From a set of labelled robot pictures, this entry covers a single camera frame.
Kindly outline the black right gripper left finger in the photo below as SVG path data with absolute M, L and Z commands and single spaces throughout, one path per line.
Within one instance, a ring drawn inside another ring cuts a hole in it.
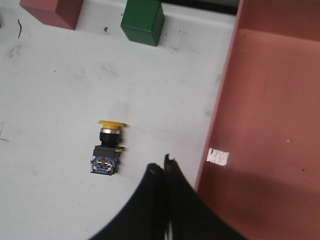
M 164 170 L 147 165 L 133 195 L 93 240 L 164 240 L 167 226 L 167 190 Z

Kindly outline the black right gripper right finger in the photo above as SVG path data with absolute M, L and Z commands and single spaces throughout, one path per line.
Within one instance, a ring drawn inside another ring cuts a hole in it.
M 164 157 L 164 179 L 173 240 L 244 240 L 202 201 L 177 161 Z

